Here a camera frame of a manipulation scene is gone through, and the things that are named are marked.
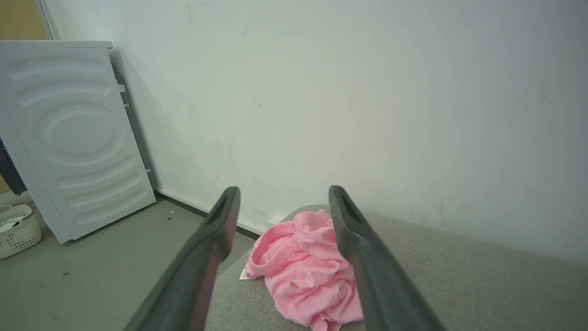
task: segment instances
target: gray floor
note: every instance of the gray floor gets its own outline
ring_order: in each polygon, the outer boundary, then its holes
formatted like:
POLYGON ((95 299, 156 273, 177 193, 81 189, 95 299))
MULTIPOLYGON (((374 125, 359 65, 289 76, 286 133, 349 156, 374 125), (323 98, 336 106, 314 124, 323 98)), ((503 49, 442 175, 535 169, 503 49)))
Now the gray floor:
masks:
MULTIPOLYGON (((122 330, 201 222, 159 201, 73 243, 44 229, 39 244, 0 260, 0 329, 122 330)), ((236 234, 217 276, 253 243, 236 234)))

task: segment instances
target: white wall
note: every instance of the white wall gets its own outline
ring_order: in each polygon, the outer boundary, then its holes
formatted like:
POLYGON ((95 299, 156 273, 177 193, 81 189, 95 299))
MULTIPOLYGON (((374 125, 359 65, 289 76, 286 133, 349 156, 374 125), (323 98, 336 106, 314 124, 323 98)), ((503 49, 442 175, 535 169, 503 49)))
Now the white wall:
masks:
POLYGON ((585 1, 53 0, 118 49, 161 189, 365 210, 588 263, 585 1))

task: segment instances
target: white basket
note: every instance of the white basket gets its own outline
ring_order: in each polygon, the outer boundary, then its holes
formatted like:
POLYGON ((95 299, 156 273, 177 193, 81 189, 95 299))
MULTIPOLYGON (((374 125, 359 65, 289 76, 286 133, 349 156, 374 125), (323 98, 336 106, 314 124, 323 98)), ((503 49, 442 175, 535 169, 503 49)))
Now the white basket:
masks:
POLYGON ((19 222, 17 226, 0 233, 0 259, 20 253, 41 241, 41 228, 34 214, 35 210, 28 203, 0 206, 0 226, 19 222))

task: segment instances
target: baseboard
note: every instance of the baseboard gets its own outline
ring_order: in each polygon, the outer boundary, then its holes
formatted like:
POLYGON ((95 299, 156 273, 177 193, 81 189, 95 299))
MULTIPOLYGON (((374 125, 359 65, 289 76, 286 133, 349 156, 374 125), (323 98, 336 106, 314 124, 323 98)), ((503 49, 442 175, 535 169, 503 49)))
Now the baseboard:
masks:
MULTIPOLYGON (((176 192, 172 192, 172 191, 167 190, 165 188, 156 187, 155 191, 157 191, 160 194, 163 194, 164 196, 167 196, 169 198, 177 200, 183 204, 187 204, 190 207, 196 208, 198 210, 202 210, 205 213, 209 213, 212 209, 212 206, 209 206, 209 205, 203 204, 203 203, 198 203, 197 201, 194 201, 188 197, 185 197, 185 196, 178 194, 176 192)), ((243 218, 242 216, 239 216, 239 220, 237 221, 237 226, 241 227, 247 231, 251 231, 251 232, 253 232, 257 235, 260 235, 260 236, 265 232, 265 230, 267 230, 267 227, 260 226, 252 221, 249 221, 249 220, 243 218)))

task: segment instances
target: sofa cushion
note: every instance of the sofa cushion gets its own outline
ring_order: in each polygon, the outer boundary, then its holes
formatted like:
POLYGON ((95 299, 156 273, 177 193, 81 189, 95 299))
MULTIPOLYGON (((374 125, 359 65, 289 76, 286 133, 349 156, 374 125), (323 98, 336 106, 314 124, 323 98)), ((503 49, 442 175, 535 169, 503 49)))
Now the sofa cushion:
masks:
MULTIPOLYGON (((328 210, 314 205, 301 211, 328 210)), ((364 213, 447 330, 586 330, 588 266, 364 213)), ((216 279, 206 330, 309 330, 275 309, 263 278, 216 279)), ((364 330, 364 324, 343 331, 364 330)))

